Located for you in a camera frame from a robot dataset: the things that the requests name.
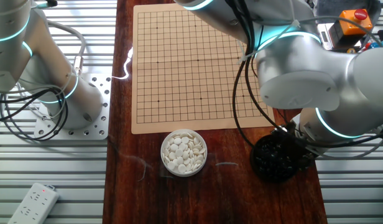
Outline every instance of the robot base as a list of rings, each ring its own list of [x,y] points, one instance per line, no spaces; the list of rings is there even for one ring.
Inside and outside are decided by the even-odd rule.
[[[108,136],[109,129],[109,114],[110,114],[110,94],[111,94],[111,74],[82,74],[84,80],[92,83],[98,88],[103,97],[103,107],[98,118],[93,121],[89,126],[77,129],[68,130],[62,129],[53,140],[102,140]],[[45,114],[48,113],[48,109],[40,104],[39,110]],[[37,119],[35,124],[34,135],[36,137],[48,133],[52,127],[55,126],[53,121]]]
[[[297,173],[298,168],[285,153],[284,143],[283,138],[273,134],[257,141],[250,155],[256,175],[269,182],[284,182]]]

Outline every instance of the outlet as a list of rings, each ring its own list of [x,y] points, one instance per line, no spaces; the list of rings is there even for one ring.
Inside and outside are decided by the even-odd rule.
[[[8,224],[41,224],[55,205],[59,194],[53,187],[35,183]]]

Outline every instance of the white robotic arm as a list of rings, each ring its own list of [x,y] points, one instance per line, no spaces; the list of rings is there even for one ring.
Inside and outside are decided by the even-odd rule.
[[[254,46],[250,53],[256,57],[266,104],[278,109],[304,108],[294,119],[296,131],[288,129],[282,135],[281,141],[295,149],[285,157],[298,154],[293,159],[298,162],[331,146],[353,145],[354,139],[383,124],[383,48],[362,54],[324,50],[316,18],[304,1],[176,2],[216,29]],[[245,28],[251,21],[253,43]],[[308,22],[289,27],[293,21]],[[277,127],[277,132],[284,132],[281,129]],[[311,155],[305,148],[317,153]]]
[[[17,82],[33,94],[41,85],[58,86],[68,105],[64,128],[83,128],[99,116],[101,93],[82,79],[52,40],[41,7],[32,0],[0,1],[0,93],[7,93]],[[39,100],[50,114],[60,111],[55,94],[47,93]]]

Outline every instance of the wooden table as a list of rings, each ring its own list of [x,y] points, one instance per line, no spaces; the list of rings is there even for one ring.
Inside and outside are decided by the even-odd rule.
[[[133,7],[158,3],[170,1],[118,0],[114,76],[125,75]],[[263,182],[251,169],[250,147],[237,129],[199,131],[209,152],[204,168],[188,178],[169,174],[159,153],[168,133],[131,133],[131,88],[132,75],[113,80],[103,223],[327,222],[316,167],[283,184]],[[272,129],[245,132],[257,141]],[[238,166],[216,166],[220,162]]]

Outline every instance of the metal grating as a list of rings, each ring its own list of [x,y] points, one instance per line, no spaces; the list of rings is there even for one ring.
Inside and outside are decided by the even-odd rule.
[[[116,1],[60,1],[45,11],[48,19],[72,26],[85,35],[84,72],[111,73]],[[383,29],[383,10],[376,32]],[[56,43],[73,61],[80,46],[76,37],[51,29]],[[30,111],[19,118],[34,132]],[[374,145],[331,149],[331,156],[354,156]],[[1,124],[0,224],[20,204],[34,182],[56,186],[60,198],[45,223],[101,223],[103,213],[106,141],[49,141],[29,144]],[[358,161],[316,162],[328,223],[383,223],[383,147]]]
[[[86,39],[84,73],[111,74],[117,1],[59,1],[45,10],[48,19],[80,31]],[[71,63],[80,41],[62,30],[50,29]],[[25,110],[17,122],[34,133],[36,117]],[[0,124],[0,224],[12,217],[35,182],[50,184],[60,194],[46,224],[102,223],[106,141],[25,142]]]

